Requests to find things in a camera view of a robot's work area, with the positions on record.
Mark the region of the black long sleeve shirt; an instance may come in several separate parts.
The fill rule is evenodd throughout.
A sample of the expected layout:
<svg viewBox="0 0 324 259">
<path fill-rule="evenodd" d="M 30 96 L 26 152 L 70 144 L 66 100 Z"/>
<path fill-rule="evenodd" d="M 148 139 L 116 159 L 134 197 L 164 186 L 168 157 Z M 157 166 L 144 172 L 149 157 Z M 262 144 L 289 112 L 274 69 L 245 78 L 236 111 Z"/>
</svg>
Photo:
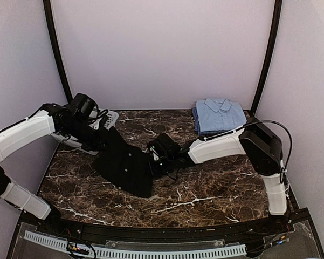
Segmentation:
<svg viewBox="0 0 324 259">
<path fill-rule="evenodd" d="M 93 161 L 92 167 L 116 187 L 137 197 L 150 198 L 153 174 L 149 160 L 149 154 L 127 144 L 116 128 L 111 127 L 107 146 Z"/>
</svg>

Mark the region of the light blue shirt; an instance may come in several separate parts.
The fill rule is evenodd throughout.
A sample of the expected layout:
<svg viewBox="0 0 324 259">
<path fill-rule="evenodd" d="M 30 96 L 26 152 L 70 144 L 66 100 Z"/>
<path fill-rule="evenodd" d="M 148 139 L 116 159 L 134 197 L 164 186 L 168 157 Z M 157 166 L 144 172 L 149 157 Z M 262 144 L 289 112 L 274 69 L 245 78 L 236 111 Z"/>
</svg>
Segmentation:
<svg viewBox="0 0 324 259">
<path fill-rule="evenodd" d="M 247 122 L 241 105 L 225 98 L 199 100 L 195 108 L 201 132 L 229 131 Z"/>
</svg>

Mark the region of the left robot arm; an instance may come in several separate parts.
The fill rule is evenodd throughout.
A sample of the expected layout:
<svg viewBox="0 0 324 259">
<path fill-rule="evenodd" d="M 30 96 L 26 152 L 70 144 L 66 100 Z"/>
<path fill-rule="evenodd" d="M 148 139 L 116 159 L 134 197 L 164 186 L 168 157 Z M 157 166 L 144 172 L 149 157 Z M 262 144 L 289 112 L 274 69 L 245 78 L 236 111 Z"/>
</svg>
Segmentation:
<svg viewBox="0 0 324 259">
<path fill-rule="evenodd" d="M 43 104 L 34 114 L 0 130 L 0 164 L 24 146 L 45 136 L 96 155 L 105 147 L 108 130 L 115 125 L 118 114 L 101 110 L 97 104 Z M 44 199 L 23 188 L 8 177 L 0 166 L 0 199 L 44 221 L 53 235 L 65 231 L 60 212 Z"/>
</svg>

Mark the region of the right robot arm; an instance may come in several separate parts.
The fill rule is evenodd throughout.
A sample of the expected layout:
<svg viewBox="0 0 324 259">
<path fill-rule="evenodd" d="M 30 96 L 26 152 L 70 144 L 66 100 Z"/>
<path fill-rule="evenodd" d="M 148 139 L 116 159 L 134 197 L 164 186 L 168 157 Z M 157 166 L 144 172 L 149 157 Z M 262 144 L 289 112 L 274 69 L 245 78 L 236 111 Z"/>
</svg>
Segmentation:
<svg viewBox="0 0 324 259">
<path fill-rule="evenodd" d="M 286 129 L 277 121 L 252 118 L 243 126 L 197 138 L 183 146 L 163 133 L 147 145 L 154 171 L 167 175 L 210 160 L 246 155 L 265 184 L 268 209 L 272 216 L 265 221 L 264 229 L 269 234 L 276 234 L 285 225 L 283 215 L 288 209 L 286 172 L 290 157 L 284 157 L 282 140 L 267 124 Z"/>
</svg>

